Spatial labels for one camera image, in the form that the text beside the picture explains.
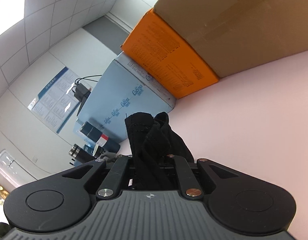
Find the black t-shirt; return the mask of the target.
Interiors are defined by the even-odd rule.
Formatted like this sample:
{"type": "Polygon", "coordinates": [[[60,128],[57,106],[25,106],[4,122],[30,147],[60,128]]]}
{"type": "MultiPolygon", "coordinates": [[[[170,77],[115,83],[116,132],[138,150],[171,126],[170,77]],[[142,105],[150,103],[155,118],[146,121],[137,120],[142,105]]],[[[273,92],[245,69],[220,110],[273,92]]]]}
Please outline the black t-shirt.
{"type": "Polygon", "coordinates": [[[159,166],[169,154],[194,162],[183,139],[171,129],[167,113],[134,113],[125,119],[125,126],[138,177],[133,181],[135,189],[160,191],[172,187],[159,166]]]}

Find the light blue cardboard box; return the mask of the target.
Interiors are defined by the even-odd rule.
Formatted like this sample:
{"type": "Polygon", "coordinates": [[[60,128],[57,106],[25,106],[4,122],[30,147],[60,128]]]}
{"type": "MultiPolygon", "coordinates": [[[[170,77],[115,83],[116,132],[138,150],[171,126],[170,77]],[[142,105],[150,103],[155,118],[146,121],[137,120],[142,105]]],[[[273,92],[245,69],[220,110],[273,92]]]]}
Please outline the light blue cardboard box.
{"type": "Polygon", "coordinates": [[[100,77],[87,101],[80,110],[73,132],[80,132],[82,125],[91,125],[117,143],[127,139],[125,119],[137,112],[152,116],[169,113],[176,98],[133,59],[120,53],[100,77]]]}

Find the orange cardboard box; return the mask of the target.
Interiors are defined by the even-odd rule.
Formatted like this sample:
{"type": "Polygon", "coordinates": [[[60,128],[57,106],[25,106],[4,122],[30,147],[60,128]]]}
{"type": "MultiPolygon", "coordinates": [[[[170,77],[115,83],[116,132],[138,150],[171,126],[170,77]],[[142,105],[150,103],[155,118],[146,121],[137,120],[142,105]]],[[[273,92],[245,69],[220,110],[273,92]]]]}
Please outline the orange cardboard box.
{"type": "Polygon", "coordinates": [[[153,9],[146,12],[121,49],[177,99],[219,82],[208,64],[153,9]]]}

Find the dark green thermos bottle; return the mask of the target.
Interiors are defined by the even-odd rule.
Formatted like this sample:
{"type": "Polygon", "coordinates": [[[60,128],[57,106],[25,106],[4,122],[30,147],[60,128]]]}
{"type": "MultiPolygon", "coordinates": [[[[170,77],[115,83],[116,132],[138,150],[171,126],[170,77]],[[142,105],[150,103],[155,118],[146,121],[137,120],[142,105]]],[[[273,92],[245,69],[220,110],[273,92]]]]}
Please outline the dark green thermos bottle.
{"type": "Polygon", "coordinates": [[[108,152],[118,153],[120,150],[120,145],[117,142],[111,139],[108,135],[105,135],[105,133],[97,129],[89,122],[85,122],[82,125],[80,132],[108,152]]]}

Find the black steel thermos bottle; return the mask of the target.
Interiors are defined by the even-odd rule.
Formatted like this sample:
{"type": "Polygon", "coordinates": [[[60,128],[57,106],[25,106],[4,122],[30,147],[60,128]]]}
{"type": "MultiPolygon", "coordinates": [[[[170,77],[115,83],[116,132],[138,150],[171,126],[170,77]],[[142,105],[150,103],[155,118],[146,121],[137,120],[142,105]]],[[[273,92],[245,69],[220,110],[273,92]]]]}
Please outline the black steel thermos bottle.
{"type": "Polygon", "coordinates": [[[77,144],[71,147],[69,155],[71,156],[71,161],[69,163],[72,166],[79,166],[96,159],[77,144]]]}

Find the brown cardboard box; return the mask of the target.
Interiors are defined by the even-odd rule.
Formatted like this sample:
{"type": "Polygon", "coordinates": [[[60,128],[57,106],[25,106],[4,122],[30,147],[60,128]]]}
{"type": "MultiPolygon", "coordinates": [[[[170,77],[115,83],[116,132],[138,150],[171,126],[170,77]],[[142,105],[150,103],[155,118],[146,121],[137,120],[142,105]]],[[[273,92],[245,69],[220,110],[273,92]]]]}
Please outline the brown cardboard box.
{"type": "Polygon", "coordinates": [[[158,0],[154,11],[219,77],[308,50],[308,0],[158,0]]]}

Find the blue white wall poster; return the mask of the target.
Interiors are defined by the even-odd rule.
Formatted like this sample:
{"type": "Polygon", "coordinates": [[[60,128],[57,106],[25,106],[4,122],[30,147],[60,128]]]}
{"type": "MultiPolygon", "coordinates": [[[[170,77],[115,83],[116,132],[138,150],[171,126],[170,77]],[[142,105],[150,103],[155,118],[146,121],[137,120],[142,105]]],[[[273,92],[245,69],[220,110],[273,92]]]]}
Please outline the blue white wall poster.
{"type": "Polygon", "coordinates": [[[78,76],[64,67],[31,101],[27,109],[44,125],[59,133],[79,106],[72,88],[78,76]]]}

